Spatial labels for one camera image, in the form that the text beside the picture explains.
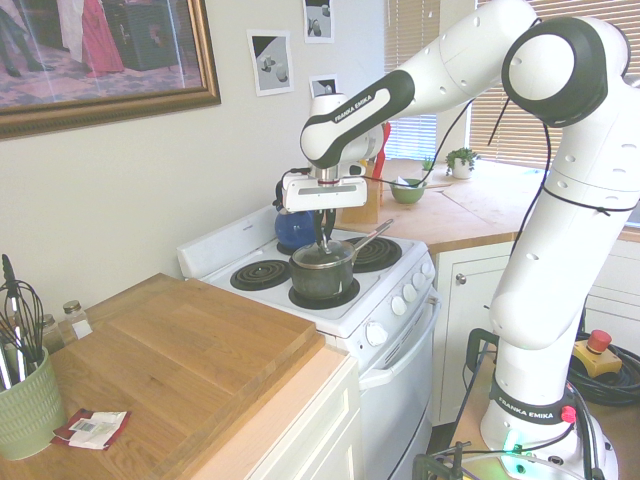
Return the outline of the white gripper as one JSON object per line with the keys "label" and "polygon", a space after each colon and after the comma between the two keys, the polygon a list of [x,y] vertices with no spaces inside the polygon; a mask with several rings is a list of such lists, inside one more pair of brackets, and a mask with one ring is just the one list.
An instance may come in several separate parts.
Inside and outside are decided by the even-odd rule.
{"label": "white gripper", "polygon": [[360,207],[367,201],[367,183],[360,176],[347,176],[334,184],[321,184],[309,175],[287,174],[282,189],[282,203],[288,211],[315,210],[314,233],[319,247],[331,240],[336,218],[334,209]]}

